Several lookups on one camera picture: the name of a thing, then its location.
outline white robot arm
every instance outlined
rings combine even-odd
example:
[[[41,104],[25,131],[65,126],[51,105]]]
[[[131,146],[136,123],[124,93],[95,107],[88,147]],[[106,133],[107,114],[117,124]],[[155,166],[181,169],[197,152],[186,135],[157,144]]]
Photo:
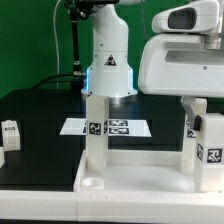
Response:
[[[176,18],[183,17],[182,23],[172,22],[169,27],[175,14]],[[222,22],[223,1],[218,0],[197,0],[156,16],[154,29],[169,33],[157,35],[146,44],[140,89],[146,94],[224,97]]]
[[[130,5],[140,1],[120,0],[119,3]],[[76,0],[80,17],[88,17],[87,9],[93,21],[93,62],[87,69],[87,83],[82,94],[109,96],[115,103],[137,94],[133,88],[133,70],[127,60],[128,25],[114,9],[117,2]]]

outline black table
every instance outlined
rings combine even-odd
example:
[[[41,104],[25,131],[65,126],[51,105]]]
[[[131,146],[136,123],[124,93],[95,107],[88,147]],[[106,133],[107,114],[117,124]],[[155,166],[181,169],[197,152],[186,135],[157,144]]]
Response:
[[[220,111],[214,103],[208,108]],[[5,152],[0,190],[73,190],[85,136],[59,135],[68,117],[86,117],[85,101],[78,92],[16,90],[0,100],[0,120],[16,120],[22,142],[21,151]],[[151,138],[109,137],[110,149],[181,151],[184,110],[180,97],[139,93],[135,102],[110,105],[110,118],[145,119],[152,133]]]

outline green background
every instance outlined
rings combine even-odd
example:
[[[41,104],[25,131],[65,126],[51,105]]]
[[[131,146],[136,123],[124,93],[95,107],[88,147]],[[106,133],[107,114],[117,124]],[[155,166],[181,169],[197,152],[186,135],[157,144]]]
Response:
[[[45,77],[56,74],[56,50],[53,12],[57,0],[0,1],[0,97],[14,89],[31,88]],[[148,38],[153,16],[168,8],[185,4],[184,0],[146,0],[145,23]],[[143,47],[142,6],[116,5],[118,15],[129,25],[128,61],[134,69],[135,87]],[[91,20],[79,21],[80,57],[83,70],[92,61]],[[57,31],[61,73],[71,72],[72,35],[67,10],[60,4]]]

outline white block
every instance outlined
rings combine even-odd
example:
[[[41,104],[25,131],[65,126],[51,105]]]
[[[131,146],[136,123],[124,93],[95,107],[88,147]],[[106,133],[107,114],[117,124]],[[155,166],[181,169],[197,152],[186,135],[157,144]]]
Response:
[[[195,191],[221,191],[224,187],[224,116],[205,114],[201,118],[195,153]]]
[[[195,100],[195,104],[191,105],[191,108],[196,116],[205,114],[206,108],[207,108],[206,99],[197,98]],[[187,125],[187,121],[188,121],[188,116],[186,115],[180,170],[184,174],[193,175],[194,158],[195,158],[195,150],[196,150],[196,131],[190,129],[189,125]]]
[[[16,121],[1,122],[4,151],[20,150],[20,135]]]
[[[92,171],[106,168],[106,151],[108,150],[109,98],[90,96],[87,108],[87,167]]]
[[[0,168],[4,165],[4,163],[5,163],[4,150],[3,147],[0,147]]]
[[[204,147],[224,146],[224,117],[221,114],[201,115],[201,130],[197,134],[198,142]]]

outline white post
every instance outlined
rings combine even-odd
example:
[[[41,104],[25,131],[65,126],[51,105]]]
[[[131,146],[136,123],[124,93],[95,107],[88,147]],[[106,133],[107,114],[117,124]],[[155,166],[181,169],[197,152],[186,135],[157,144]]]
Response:
[[[224,116],[204,114],[201,119],[196,138],[195,192],[220,191],[224,185]]]
[[[103,171],[106,168],[108,150],[109,98],[90,96],[86,101],[87,111],[87,168],[91,171]]]
[[[201,115],[206,113],[207,101],[206,99],[195,100],[195,104],[191,106],[195,115]],[[184,137],[182,146],[182,157],[180,170],[187,175],[193,175],[194,173],[194,158],[196,150],[196,132],[187,125],[188,116],[185,116],[184,125]]]

